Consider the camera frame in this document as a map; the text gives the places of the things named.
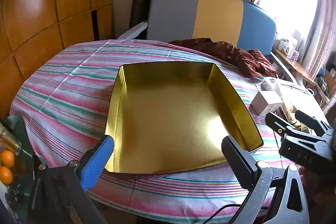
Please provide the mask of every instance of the screw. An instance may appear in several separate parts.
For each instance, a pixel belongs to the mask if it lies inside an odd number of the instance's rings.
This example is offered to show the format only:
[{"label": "screw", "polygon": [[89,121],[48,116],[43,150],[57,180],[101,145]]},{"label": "screw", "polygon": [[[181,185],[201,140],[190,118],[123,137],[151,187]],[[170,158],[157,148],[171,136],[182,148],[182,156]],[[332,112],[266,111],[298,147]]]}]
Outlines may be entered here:
[{"label": "screw", "polygon": [[258,165],[260,168],[266,168],[266,167],[268,167],[268,164],[267,164],[265,161],[263,161],[263,160],[259,160],[259,161],[257,162],[257,165]]},{"label": "screw", "polygon": [[78,165],[78,160],[72,160],[69,162],[70,167],[76,167]]},{"label": "screw", "polygon": [[296,171],[297,170],[297,167],[294,165],[294,164],[291,164],[290,166],[289,166],[289,168],[290,168],[290,170],[292,170],[292,171]]},{"label": "screw", "polygon": [[47,166],[45,164],[40,164],[39,165],[39,170],[44,170]]}]

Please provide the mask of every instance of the bottle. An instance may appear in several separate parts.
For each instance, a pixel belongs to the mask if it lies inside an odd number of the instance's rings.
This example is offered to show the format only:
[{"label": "bottle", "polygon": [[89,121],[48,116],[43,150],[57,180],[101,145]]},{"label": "bottle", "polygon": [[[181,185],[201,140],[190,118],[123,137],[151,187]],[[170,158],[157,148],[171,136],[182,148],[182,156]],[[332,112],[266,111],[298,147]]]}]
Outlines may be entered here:
[{"label": "bottle", "polygon": [[0,140],[14,155],[19,155],[21,143],[0,123]]}]

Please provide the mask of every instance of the orange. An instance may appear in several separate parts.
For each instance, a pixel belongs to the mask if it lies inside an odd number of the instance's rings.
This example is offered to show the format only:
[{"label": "orange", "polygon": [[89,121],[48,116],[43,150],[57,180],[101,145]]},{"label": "orange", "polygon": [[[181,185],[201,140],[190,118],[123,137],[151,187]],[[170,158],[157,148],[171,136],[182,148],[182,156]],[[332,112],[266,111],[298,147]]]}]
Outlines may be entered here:
[{"label": "orange", "polygon": [[10,185],[13,182],[13,174],[7,167],[0,167],[0,180],[4,185]]},{"label": "orange", "polygon": [[7,168],[12,168],[14,166],[15,158],[13,152],[9,150],[4,150],[1,153],[0,159],[3,166]]}]

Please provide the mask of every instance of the brown cloth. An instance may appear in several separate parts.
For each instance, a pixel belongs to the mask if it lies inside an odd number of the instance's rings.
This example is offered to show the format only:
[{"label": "brown cloth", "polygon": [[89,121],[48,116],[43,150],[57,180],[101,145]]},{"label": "brown cloth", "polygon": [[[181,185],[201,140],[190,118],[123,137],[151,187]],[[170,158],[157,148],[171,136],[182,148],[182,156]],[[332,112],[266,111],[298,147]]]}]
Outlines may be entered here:
[{"label": "brown cloth", "polygon": [[273,76],[278,78],[272,64],[259,50],[245,51],[228,42],[212,42],[210,38],[193,38],[169,42],[180,47],[190,48],[217,57],[235,65],[246,77]]}]

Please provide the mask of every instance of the striped tablecloth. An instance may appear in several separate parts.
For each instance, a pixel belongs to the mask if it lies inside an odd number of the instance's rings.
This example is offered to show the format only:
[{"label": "striped tablecloth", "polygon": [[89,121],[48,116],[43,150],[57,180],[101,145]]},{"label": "striped tablecloth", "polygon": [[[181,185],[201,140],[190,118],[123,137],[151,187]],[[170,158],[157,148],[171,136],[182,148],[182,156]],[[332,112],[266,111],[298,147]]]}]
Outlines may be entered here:
[{"label": "striped tablecloth", "polygon": [[[26,80],[11,106],[23,117],[36,154],[51,167],[79,159],[104,135],[113,84],[122,64],[151,61],[215,63],[247,108],[260,79],[245,78],[236,67],[193,50],[154,41],[97,41],[73,45],[48,61]],[[310,96],[305,91],[293,92]],[[264,140],[254,157],[270,166],[287,167],[280,159],[273,131],[264,117],[253,115]],[[274,189],[266,199],[270,202]],[[103,172],[93,198],[140,216],[173,223],[201,223],[228,203],[242,203],[243,190],[227,163],[201,170],[130,176]],[[237,208],[223,210],[212,223],[225,223]]]}]

